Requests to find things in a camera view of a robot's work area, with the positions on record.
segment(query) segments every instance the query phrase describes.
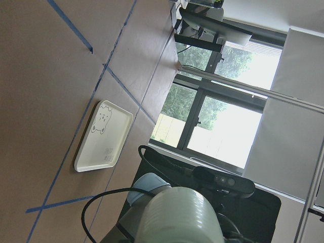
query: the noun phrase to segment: trees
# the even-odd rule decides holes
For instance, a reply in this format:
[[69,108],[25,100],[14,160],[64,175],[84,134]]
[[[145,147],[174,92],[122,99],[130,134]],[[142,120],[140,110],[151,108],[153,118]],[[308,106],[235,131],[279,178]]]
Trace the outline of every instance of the trees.
[[215,73],[231,79],[248,70],[253,58],[253,53],[229,46],[224,46],[222,54],[224,62],[217,65]]
[[[171,116],[175,119],[187,121],[196,91],[173,84],[170,88],[161,113]],[[201,124],[199,127],[212,130],[217,114],[226,108],[227,103],[206,97],[202,105],[199,118]]]
[[[183,44],[176,43],[176,46],[178,52],[185,49]],[[222,54],[225,60],[223,63],[217,65],[216,73],[231,79],[236,79],[246,71],[253,58],[252,53],[229,46],[224,47]],[[209,50],[191,47],[179,53],[178,59],[182,64],[205,70],[210,55],[211,51]],[[188,118],[195,94],[196,91],[192,89],[173,84],[161,113],[185,122]],[[198,124],[198,126],[212,130],[218,113],[225,110],[226,106],[227,103],[225,102],[206,97],[199,114],[201,124]]]

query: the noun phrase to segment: floor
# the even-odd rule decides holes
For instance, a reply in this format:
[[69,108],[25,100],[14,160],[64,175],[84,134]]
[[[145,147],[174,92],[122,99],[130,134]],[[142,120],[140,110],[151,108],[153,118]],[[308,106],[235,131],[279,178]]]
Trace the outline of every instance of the floor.
[[[0,23],[1,242],[90,242],[83,206],[131,185],[137,147],[176,74],[169,1],[1,1]],[[78,173],[75,156],[104,99],[133,114],[131,130],[114,168]],[[88,209],[97,241],[126,196]]]

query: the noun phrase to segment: metal pole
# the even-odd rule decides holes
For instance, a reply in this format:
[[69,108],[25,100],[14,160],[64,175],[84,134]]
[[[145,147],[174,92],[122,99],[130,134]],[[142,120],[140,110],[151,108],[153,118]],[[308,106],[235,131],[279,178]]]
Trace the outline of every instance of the metal pole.
[[300,100],[298,98],[291,97],[289,95],[284,95],[284,94],[281,94],[281,93],[278,93],[278,92],[275,92],[275,91],[266,90],[266,89],[259,88],[259,87],[256,87],[256,86],[243,84],[241,82],[231,80],[231,79],[219,76],[217,74],[208,73],[208,72],[198,70],[198,69],[195,69],[195,68],[192,68],[192,67],[189,67],[189,66],[185,66],[185,65],[182,65],[182,67],[179,69],[179,71],[187,72],[187,73],[190,73],[190,74],[202,77],[202,78],[206,78],[208,80],[214,80],[214,81],[217,81],[217,82],[219,82],[221,84],[230,85],[230,86],[233,86],[235,88],[244,89],[244,90],[259,94],[259,95],[264,95],[264,96],[270,97],[270,98],[275,99],[275,100],[283,101],[285,103],[289,103],[289,104],[292,104],[292,105],[303,107],[303,108],[308,109],[308,110],[315,111],[317,113],[324,114],[324,107],[323,106],[316,105],[316,104],[313,104],[313,103],[310,103],[310,102],[307,102],[307,101],[304,101],[304,100]]
[[324,170],[324,141],[322,143],[321,152],[317,161],[316,170],[313,176],[313,181],[307,194],[307,199],[303,208],[302,217],[299,221],[294,243],[302,242],[303,234],[305,232],[306,222],[309,214],[308,209],[311,209],[315,203],[316,193],[320,184],[323,170]]

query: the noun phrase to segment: window handle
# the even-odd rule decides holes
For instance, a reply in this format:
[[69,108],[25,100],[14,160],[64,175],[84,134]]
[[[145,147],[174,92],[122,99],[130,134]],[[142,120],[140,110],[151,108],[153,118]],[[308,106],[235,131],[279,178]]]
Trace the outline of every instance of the window handle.
[[199,117],[197,117],[197,122],[196,122],[195,127],[196,127],[198,124],[201,124],[201,121],[199,121]]

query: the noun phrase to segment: black cable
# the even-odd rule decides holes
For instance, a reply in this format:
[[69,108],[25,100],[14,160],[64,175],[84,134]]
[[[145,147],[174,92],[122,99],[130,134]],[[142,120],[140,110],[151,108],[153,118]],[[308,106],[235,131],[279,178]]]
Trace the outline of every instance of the black cable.
[[194,161],[197,161],[197,162],[199,162],[198,160],[200,160],[200,162],[202,162],[202,163],[204,163],[204,164],[206,164],[206,165],[209,165],[209,166],[211,166],[211,167],[215,167],[215,168],[221,170],[222,172],[226,172],[226,173],[229,173],[229,174],[231,174],[231,175],[235,175],[235,176],[242,176],[242,175],[240,175],[240,174],[237,174],[237,173],[234,173],[234,172],[232,172],[232,171],[226,170],[226,169],[224,169],[224,168],[222,168],[222,167],[220,167],[220,166],[216,166],[216,165],[214,165],[214,164],[212,164],[212,163],[209,163],[209,162],[207,162],[207,161],[205,161],[205,160],[203,160],[203,159],[200,159],[200,158],[190,157],[190,159],[192,159],[192,160],[194,160]]
[[142,149],[145,148],[147,150],[153,151],[155,154],[157,154],[160,158],[162,158],[164,161],[166,161],[169,165],[171,165],[173,167],[173,169],[175,169],[176,171],[180,171],[183,172],[181,169],[182,167],[175,165],[174,163],[170,162],[167,158],[165,158],[162,154],[160,154],[159,152],[157,152],[156,150],[154,150],[153,148],[146,146],[146,145],[140,145],[138,147],[138,153],[141,156],[141,158],[144,160],[144,162],[146,162],[149,166],[151,166],[154,170],[156,170],[158,173],[160,173],[168,182],[170,182],[171,184],[174,184],[176,186],[180,186],[178,183],[176,183],[175,181],[173,181],[172,179],[170,179],[166,174],[164,174],[162,171],[160,171],[158,168],[156,168],[155,166],[153,166],[143,155],[142,153]]
[[182,51],[177,52],[177,54],[182,53],[182,52],[184,52],[185,50],[188,50],[190,47],[192,47],[192,46],[189,46],[189,47],[187,47],[186,49],[183,49]]
[[[196,30],[196,29],[195,29],[195,30]],[[198,32],[199,32],[199,31],[197,30],[197,33],[196,33],[196,34],[198,34]],[[191,35],[191,36],[189,36],[189,37],[193,37],[193,36],[195,36],[196,34],[193,34],[193,35]]]
[[222,218],[223,220],[225,220],[227,222],[227,224],[229,224],[231,226],[230,232],[235,232],[237,234],[241,234],[240,231],[238,230],[237,226],[227,216],[220,214],[220,213],[216,213],[216,215],[217,215],[217,219],[219,222],[221,222],[220,218]]
[[176,12],[177,12],[177,10],[178,10],[178,8],[179,8],[180,6],[182,7],[182,3],[180,3],[180,4],[177,6],[177,8],[176,8]]
[[200,70],[200,71],[203,71],[203,72],[205,72],[205,70],[202,70],[202,69],[200,69],[200,68],[197,68],[197,67],[194,67],[194,66],[190,66],[190,65],[184,65],[184,64],[182,64],[182,66],[186,66],[186,67],[192,67],[192,68],[195,68],[195,69],[198,69],[198,70]]
[[90,232],[89,232],[89,230],[88,230],[88,228],[86,226],[85,214],[86,214],[87,208],[90,206],[91,203],[93,203],[98,198],[101,198],[101,197],[106,196],[106,195],[114,194],[114,193],[125,192],[125,191],[136,191],[136,192],[140,192],[140,193],[152,196],[152,197],[155,196],[155,194],[152,193],[152,192],[145,191],[145,190],[138,189],[138,188],[133,188],[133,187],[106,191],[106,192],[103,192],[101,194],[98,194],[98,195],[94,196],[92,199],[90,199],[87,202],[87,204],[84,206],[84,208],[82,210],[82,213],[81,213],[81,224],[82,224],[83,230],[86,232],[87,237],[89,238],[89,240],[91,240],[91,242],[96,243],[95,239],[92,237],[92,235],[90,234]]

